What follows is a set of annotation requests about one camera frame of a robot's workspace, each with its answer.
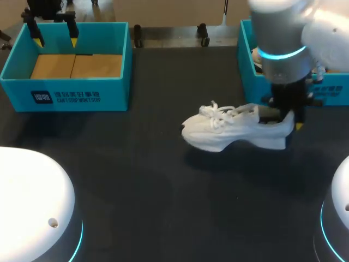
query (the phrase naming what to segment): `white dome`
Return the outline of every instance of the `white dome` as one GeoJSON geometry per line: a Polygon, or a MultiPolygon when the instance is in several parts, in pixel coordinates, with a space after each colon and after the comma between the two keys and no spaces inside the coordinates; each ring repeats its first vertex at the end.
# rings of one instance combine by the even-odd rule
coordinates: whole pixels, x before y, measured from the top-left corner
{"type": "Polygon", "coordinates": [[[27,262],[44,254],[67,228],[74,203],[73,185],[57,162],[0,147],[0,261],[27,262]]]}
{"type": "Polygon", "coordinates": [[[332,198],[334,207],[343,224],[349,229],[349,157],[338,167],[332,180],[332,198]]]}

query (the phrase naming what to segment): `tan cardboard box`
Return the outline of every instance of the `tan cardboard box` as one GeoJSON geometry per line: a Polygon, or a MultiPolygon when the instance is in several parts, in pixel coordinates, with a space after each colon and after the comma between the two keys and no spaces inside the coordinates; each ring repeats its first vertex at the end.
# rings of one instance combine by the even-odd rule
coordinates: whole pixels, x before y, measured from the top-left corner
{"type": "Polygon", "coordinates": [[[75,55],[39,55],[31,79],[70,78],[75,55]]]}
{"type": "Polygon", "coordinates": [[[122,55],[77,55],[71,78],[118,78],[122,55]]]}

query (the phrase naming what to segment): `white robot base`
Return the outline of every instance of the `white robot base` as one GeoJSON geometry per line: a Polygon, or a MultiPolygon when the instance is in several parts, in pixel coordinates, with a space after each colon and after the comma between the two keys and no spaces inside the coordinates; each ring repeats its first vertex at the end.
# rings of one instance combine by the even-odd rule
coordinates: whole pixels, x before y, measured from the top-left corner
{"type": "Polygon", "coordinates": [[[83,222],[73,185],[50,157],[0,147],[0,262],[78,262],[83,222]]]}
{"type": "Polygon", "coordinates": [[[314,249],[320,262],[349,261],[349,157],[338,167],[320,211],[314,249]]]}

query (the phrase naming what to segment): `black bracket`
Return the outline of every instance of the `black bracket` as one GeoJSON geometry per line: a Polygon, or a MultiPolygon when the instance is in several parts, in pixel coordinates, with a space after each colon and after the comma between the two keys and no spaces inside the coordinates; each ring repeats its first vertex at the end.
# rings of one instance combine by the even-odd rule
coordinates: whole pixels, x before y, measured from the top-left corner
{"type": "Polygon", "coordinates": [[[140,25],[135,25],[134,35],[135,35],[135,47],[142,48],[143,47],[142,28],[140,25]]]}
{"type": "Polygon", "coordinates": [[[208,37],[207,28],[206,28],[206,24],[205,23],[201,23],[197,27],[197,34],[198,34],[199,38],[201,38],[201,46],[202,47],[208,47],[208,45],[209,45],[209,37],[208,37]]]}

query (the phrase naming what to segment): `cardboard box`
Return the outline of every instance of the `cardboard box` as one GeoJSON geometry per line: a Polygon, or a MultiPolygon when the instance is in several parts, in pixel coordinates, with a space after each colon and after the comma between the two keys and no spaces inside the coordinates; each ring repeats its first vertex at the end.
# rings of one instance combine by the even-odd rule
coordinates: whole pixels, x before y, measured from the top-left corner
{"type": "Polygon", "coordinates": [[[31,79],[70,78],[75,55],[39,55],[31,79]]]}
{"type": "MultiPolygon", "coordinates": [[[[28,26],[23,25],[0,75],[1,85],[17,112],[127,110],[132,66],[128,23],[76,24],[79,37],[75,48],[66,23],[38,24],[45,41],[43,48],[33,41],[28,26]],[[32,73],[33,77],[40,73],[34,72],[40,55],[93,53],[122,56],[119,77],[31,79],[32,73]]],[[[60,67],[58,63],[51,65],[49,71],[53,73],[56,66],[60,67]]]]}
{"type": "MultiPolygon", "coordinates": [[[[270,82],[255,70],[251,50],[257,47],[251,20],[242,20],[238,36],[237,58],[245,97],[249,103],[261,104],[264,96],[270,95],[270,82]]],[[[349,105],[349,74],[332,71],[324,75],[321,84],[311,86],[316,99],[323,105],[349,105]]]]}
{"type": "Polygon", "coordinates": [[[119,78],[122,55],[76,56],[71,78],[119,78]]]}

